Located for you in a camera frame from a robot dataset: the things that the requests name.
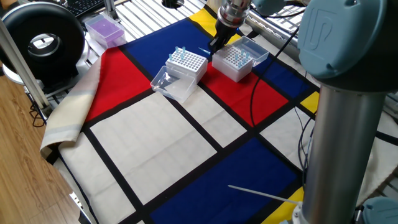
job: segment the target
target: wooden floor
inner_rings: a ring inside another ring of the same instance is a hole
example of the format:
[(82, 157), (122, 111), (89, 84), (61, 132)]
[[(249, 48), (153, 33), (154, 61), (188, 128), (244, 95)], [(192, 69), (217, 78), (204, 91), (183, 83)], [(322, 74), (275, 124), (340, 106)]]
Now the wooden floor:
[(34, 128), (23, 87), (0, 77), (0, 223), (78, 223), (59, 172), (40, 157), (45, 128)]

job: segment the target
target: gray cylinder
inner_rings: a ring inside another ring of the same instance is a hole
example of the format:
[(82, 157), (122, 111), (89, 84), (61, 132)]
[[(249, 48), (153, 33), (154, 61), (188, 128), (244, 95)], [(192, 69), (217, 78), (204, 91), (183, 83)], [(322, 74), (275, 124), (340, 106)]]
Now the gray cylinder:
[(321, 87), (301, 214), (308, 223), (350, 222), (385, 96)]

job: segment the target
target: keyboard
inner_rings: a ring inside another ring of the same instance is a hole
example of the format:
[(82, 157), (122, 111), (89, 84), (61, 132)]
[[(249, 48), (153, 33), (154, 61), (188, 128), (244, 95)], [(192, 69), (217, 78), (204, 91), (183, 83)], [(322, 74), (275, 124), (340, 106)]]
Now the keyboard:
[(68, 10), (77, 18), (85, 13), (104, 7), (104, 0), (77, 0), (68, 6)]

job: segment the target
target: purple box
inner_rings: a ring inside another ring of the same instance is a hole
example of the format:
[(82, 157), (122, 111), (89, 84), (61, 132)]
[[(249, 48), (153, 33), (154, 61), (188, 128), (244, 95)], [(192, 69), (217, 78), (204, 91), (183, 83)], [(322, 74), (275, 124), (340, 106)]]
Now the purple box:
[(106, 15), (98, 15), (85, 24), (90, 37), (106, 49), (126, 43), (124, 27)]

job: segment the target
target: fabric mat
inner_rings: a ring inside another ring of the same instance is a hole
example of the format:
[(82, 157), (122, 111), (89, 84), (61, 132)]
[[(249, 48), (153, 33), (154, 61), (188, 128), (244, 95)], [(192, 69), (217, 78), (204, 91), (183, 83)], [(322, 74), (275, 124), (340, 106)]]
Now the fabric mat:
[[(150, 88), (175, 46), (209, 57), (199, 47), (207, 49), (214, 24), (214, 12), (205, 7), (108, 49), (50, 116), (41, 155), (71, 185), (93, 223), (279, 223), (291, 218), (294, 205), (229, 184), (302, 200), (296, 112), (303, 123), (315, 119), (319, 89), (299, 72), (280, 60), (271, 66), (254, 97), (255, 127), (250, 94), (272, 55), (239, 83), (210, 62), (184, 103)], [(386, 174), (390, 167), (377, 163), (381, 154), (373, 156), (374, 170)], [(366, 178), (361, 199), (385, 179), (376, 174)]]

